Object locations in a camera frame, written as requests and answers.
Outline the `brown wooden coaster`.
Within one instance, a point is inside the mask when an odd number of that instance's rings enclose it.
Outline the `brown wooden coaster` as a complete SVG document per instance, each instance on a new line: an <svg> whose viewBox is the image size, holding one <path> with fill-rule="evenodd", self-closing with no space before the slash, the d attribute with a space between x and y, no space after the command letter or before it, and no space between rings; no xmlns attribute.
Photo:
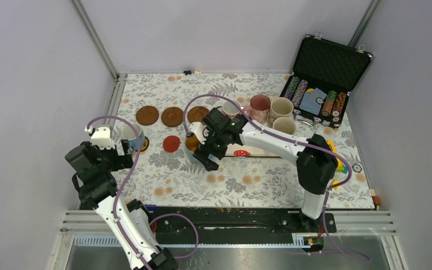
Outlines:
<svg viewBox="0 0 432 270"><path fill-rule="evenodd" d="M187 113L187 119L189 123L202 122L202 119L209 112L209 109L204 106L195 106Z"/></svg>
<svg viewBox="0 0 432 270"><path fill-rule="evenodd" d="M144 106L136 112L136 121L140 125L153 125L158 120L158 118L159 111L154 106Z"/></svg>
<svg viewBox="0 0 432 270"><path fill-rule="evenodd" d="M161 121L167 127L177 127L183 122L183 110L178 107L168 107L163 111Z"/></svg>

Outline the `blue floral mug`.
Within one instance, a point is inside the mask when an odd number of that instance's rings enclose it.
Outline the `blue floral mug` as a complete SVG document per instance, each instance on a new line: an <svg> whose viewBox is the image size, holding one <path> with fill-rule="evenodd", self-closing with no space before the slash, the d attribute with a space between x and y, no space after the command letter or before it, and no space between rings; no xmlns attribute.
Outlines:
<svg viewBox="0 0 432 270"><path fill-rule="evenodd" d="M128 140L132 152L141 150L145 145L145 135L139 124L126 125L122 132L122 139Z"/></svg>

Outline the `yellow inside blue mug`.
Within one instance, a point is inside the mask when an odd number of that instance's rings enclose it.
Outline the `yellow inside blue mug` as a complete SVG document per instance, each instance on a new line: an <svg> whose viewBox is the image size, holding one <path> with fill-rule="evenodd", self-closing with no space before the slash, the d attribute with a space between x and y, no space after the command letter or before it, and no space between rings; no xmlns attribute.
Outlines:
<svg viewBox="0 0 432 270"><path fill-rule="evenodd" d="M195 136L186 138L184 142L185 147L189 152L194 152L197 149L199 143L199 140Z"/></svg>

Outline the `orange smiley coaster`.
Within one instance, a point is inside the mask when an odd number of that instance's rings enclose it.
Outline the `orange smiley coaster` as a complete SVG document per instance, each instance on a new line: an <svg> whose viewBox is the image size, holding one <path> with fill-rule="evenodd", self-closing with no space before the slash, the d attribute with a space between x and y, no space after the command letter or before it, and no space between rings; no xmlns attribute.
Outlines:
<svg viewBox="0 0 432 270"><path fill-rule="evenodd" d="M140 152L146 151L149 147L149 144L150 144L150 141L149 141L148 137L145 136L144 141L143 141L143 145L140 148Z"/></svg>

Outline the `pink large mug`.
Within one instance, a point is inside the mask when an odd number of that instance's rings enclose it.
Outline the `pink large mug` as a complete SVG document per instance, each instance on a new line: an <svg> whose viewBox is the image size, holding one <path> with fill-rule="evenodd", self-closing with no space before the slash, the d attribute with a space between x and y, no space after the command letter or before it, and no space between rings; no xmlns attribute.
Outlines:
<svg viewBox="0 0 432 270"><path fill-rule="evenodd" d="M249 106L245 106L243 112L253 121L265 124L268 120L270 107L271 99L265 95L258 94L251 98Z"/></svg>

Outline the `red apple coaster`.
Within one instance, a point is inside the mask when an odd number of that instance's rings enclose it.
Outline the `red apple coaster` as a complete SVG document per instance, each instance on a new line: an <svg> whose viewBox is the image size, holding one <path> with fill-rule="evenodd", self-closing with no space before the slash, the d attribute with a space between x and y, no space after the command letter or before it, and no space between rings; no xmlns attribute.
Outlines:
<svg viewBox="0 0 432 270"><path fill-rule="evenodd" d="M163 149L166 152L176 152L181 145L181 140L177 136L167 136L163 140Z"/></svg>

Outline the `cream mug front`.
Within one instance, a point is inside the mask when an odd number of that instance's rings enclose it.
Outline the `cream mug front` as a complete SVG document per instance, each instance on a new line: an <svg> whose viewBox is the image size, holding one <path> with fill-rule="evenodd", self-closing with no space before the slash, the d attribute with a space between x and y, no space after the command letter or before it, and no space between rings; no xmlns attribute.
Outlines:
<svg viewBox="0 0 432 270"><path fill-rule="evenodd" d="M273 122L273 129L289 135L294 135L296 133L296 123L291 118L277 118Z"/></svg>

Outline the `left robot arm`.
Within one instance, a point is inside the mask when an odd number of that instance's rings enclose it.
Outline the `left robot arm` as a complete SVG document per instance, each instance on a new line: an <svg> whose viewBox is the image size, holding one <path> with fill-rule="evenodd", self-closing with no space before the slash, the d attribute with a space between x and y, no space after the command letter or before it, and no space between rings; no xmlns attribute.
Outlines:
<svg viewBox="0 0 432 270"><path fill-rule="evenodd" d="M119 196L112 173L133 165L129 142L122 140L121 145L124 155L119 155L115 146L100 149L90 142L82 142L65 155L75 170L72 183L79 200L108 225L131 269L178 269L171 252L156 241L150 228L152 217L145 205L136 199L126 204Z"/></svg>

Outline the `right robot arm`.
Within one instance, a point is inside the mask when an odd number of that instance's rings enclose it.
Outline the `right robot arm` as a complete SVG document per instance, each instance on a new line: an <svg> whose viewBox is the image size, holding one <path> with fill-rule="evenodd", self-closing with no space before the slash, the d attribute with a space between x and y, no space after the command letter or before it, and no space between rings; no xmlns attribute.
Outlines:
<svg viewBox="0 0 432 270"><path fill-rule="evenodd" d="M309 232L322 225L326 191L338 167L335 153L322 136L314 134L311 138L298 138L265 127L245 114L230 118L217 108L211 109L202 121L191 123L187 134L198 139L199 145L193 156L208 171L219 168L210 156L222 159L230 145L255 147L295 165L298 182L304 190L300 224Z"/></svg>

